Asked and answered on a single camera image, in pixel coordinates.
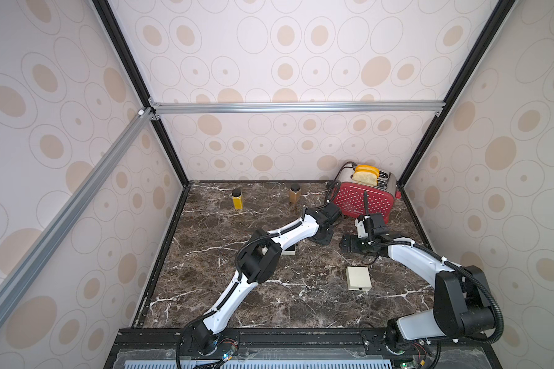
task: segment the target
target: marble countertop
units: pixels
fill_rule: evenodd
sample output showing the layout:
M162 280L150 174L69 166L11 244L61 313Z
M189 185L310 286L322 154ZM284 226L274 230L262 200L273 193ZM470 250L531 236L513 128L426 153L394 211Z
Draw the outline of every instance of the marble countertop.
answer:
M214 304L234 274L237 250L259 227L271 230L299 216L302 205L324 200L324 183L300 183L302 197L289 203L283 183L195 183L149 306L144 328L178 328ZM242 188L244 210L230 193ZM296 255L282 255L275 274L253 290L228 327L356 327L362 321L385 327L388 319L433 307L433 288L391 259L370 265L370 291L349 291L345 269L362 266L362 256L342 255L343 234L355 234L354 219L339 218L332 242L298 243ZM420 242L406 205L396 200L388 227Z

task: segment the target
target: polka dot pattern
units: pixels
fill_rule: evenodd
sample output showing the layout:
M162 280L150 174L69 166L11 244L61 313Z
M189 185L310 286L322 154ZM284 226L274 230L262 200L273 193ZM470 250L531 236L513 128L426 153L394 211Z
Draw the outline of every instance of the polka dot pattern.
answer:
M330 169L298 164L318 163L325 155L337 162L348 155L355 161L370 157L384 169L401 173L422 137L423 121L432 116L432 112L188 114L165 116L163 121L193 178L234 179L252 171L252 178L259 173L272 178L288 173L312 179ZM273 166L258 169L254 163L259 155L270 158Z
M152 96L165 103L173 102L163 95L167 87L195 102L195 88L217 97L217 84L246 101L321 101L343 86L348 93L333 100L359 100L374 86L384 89L385 100L410 100L427 87L436 98L450 88L450 71L463 65L468 42L477 38L478 25L492 10L480 1L472 10L467 2L445 6L446 0L346 0L329 6L317 0L235 0L231 5L228 0L163 0L162 6L124 1L132 5L116 7L118 21L133 30L126 37L139 45L135 58L153 76ZM204 14L216 21L204 21ZM212 78L199 74L196 80L185 73L178 65L185 53L199 58ZM289 91L276 96L275 83ZM379 100L379 93L369 95Z
M142 13L154 5L111 2L140 14L140 27L132 29L134 45L162 56L180 42L178 27L192 24L179 19L171 30L170 19L163 24ZM174 18L178 10L176 4L167 12ZM196 27L192 42L188 31L181 32L183 52L200 45ZM0 284L141 107L115 55L98 15L84 1L0 2ZM167 66L139 62L144 71ZM177 75L168 76L178 81ZM149 70L144 78L162 79ZM178 93L168 95L182 99ZM188 133L192 127L181 128ZM87 364L79 364L89 360L91 367L104 365L105 347L119 328L129 326L126 311L133 314L138 301L138 276L121 281L131 277L125 255L134 255L136 270L152 264L155 255L143 250L150 245L155 251L151 245L158 245L169 222L166 209L174 208L181 190L155 137L151 128L139 133L15 307L0 332L0 368L85 369ZM158 187L165 199L161 209L152 201ZM119 214L127 213L131 224L120 221ZM116 235L125 237L128 230L133 232L126 240Z
M488 3L418 1L461 14L438 28L440 58L473 47L483 22L470 15ZM434 89L443 74L424 64ZM554 368L554 1L515 8L405 189L436 252L484 270L505 316L502 365Z

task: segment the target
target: enclosure wall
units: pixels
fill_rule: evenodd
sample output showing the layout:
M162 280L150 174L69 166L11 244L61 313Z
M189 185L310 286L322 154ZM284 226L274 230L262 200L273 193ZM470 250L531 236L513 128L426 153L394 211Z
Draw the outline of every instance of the enclosure wall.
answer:
M482 268L505 369L554 369L554 1L520 2L406 186L436 252Z
M0 286L139 107L90 2L0 1ZM102 367L180 192L147 123L0 329L0 368Z
M110 3L158 103L443 100L496 4ZM317 180L347 159L400 176L433 114L163 118L190 179Z

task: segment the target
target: beige box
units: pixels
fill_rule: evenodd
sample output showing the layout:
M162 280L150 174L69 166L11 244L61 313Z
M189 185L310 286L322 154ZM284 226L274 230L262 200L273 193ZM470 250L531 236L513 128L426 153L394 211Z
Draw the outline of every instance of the beige box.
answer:
M347 287L353 291L371 290L369 269L364 266L347 266Z

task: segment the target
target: metal grille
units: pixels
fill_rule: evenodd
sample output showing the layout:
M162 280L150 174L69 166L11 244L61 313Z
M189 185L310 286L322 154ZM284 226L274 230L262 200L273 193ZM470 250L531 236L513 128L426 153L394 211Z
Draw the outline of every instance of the metal grille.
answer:
M369 213L382 213L384 221L387 223L391 207L394 204L394 197L389 192L353 182L343 182L334 203L346 216L357 218L365 213L363 191L367 191Z
M183 369L192 369L196 365L209 361L182 361ZM127 360L125 369L177 369L171 360ZM222 369L392 369L389 360L355 359L355 360L248 360L243 363L228 361Z

